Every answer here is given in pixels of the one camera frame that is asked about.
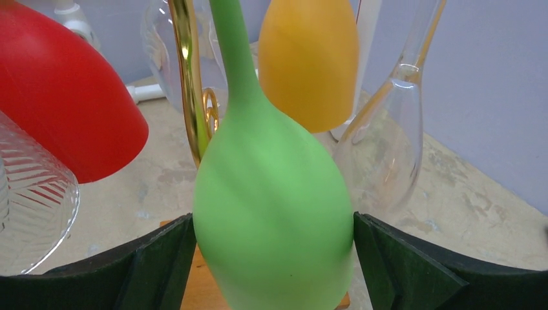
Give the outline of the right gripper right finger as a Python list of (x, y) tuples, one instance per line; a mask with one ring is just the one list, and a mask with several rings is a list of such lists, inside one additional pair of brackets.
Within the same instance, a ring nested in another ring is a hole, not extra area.
[(374, 309), (547, 309), (547, 271), (471, 258), (369, 214), (353, 220)]

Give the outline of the red plastic goblet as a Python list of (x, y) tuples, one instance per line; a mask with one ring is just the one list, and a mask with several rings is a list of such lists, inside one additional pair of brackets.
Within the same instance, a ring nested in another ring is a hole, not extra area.
[(80, 183), (118, 172), (149, 137), (145, 118), (103, 56), (16, 1), (1, 2), (1, 110)]

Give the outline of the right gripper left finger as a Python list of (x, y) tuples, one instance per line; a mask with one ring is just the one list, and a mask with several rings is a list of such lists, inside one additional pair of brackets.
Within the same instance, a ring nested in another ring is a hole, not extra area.
[(191, 214), (39, 275), (1, 277), (1, 309), (179, 309), (196, 247)]

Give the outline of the ribbed clear wine glass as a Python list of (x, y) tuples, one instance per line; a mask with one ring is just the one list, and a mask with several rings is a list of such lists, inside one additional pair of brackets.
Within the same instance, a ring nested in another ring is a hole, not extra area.
[(420, 1), (390, 75), (333, 152), (355, 211), (385, 222), (407, 204), (423, 155), (423, 67), (445, 1)]

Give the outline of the yellow plastic goblet front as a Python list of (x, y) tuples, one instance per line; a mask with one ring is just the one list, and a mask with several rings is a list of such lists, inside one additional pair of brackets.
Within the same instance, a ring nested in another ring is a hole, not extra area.
[(349, 1), (271, 1), (258, 40), (258, 78), (280, 111), (309, 132), (352, 112), (359, 36)]

